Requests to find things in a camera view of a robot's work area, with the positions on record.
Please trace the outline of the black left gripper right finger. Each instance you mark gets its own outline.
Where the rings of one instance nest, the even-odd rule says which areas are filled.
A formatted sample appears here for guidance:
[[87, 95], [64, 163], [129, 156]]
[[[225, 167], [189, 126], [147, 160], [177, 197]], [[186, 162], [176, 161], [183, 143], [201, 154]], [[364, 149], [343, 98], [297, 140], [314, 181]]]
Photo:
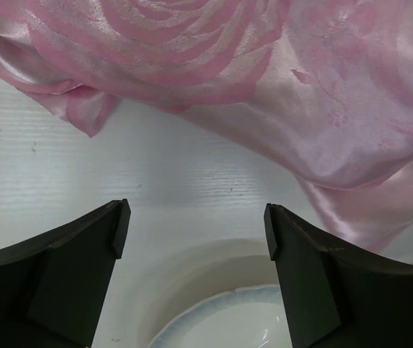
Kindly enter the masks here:
[[266, 206], [264, 225], [294, 347], [413, 347], [413, 265], [280, 205]]

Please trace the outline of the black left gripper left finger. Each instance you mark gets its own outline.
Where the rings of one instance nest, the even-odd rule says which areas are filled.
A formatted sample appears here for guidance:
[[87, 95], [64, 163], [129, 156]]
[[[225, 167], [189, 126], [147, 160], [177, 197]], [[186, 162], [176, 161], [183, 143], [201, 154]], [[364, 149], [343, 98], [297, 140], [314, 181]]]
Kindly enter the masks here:
[[0, 347], [90, 347], [130, 221], [125, 199], [0, 249]]

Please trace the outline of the pink satin rose cloth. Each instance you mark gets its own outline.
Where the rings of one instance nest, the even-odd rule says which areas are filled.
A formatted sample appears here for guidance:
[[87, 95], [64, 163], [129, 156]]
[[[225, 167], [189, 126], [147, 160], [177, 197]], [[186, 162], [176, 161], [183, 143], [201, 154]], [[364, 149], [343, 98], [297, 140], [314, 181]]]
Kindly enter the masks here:
[[131, 99], [230, 138], [359, 247], [413, 223], [413, 1], [0, 1], [0, 78], [89, 136]]

